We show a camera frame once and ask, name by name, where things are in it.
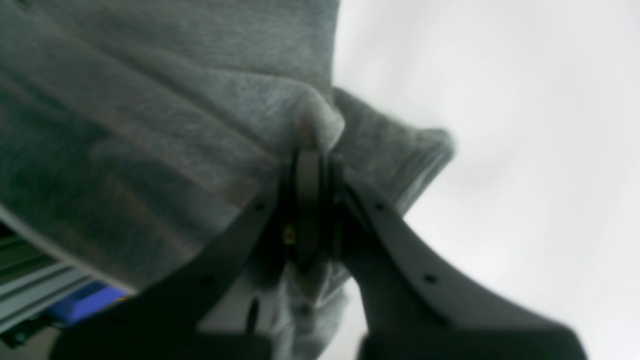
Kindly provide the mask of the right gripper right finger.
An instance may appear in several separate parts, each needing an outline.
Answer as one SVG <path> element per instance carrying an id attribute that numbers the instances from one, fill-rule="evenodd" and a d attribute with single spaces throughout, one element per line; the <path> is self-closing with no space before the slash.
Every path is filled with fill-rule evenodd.
<path id="1" fill-rule="evenodd" d="M 523 308 L 446 262 L 373 185 L 329 160 L 338 259 L 357 282 L 367 335 L 359 360 L 585 360 L 560 322 Z"/>

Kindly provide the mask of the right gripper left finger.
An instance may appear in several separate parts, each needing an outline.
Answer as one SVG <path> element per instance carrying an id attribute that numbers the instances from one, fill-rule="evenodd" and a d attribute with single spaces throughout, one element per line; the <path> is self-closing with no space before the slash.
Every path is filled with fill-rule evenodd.
<path id="1" fill-rule="evenodd" d="M 303 150 L 218 239 L 167 278 L 65 330 L 52 360 L 272 360 L 286 264 L 306 260 Z"/>

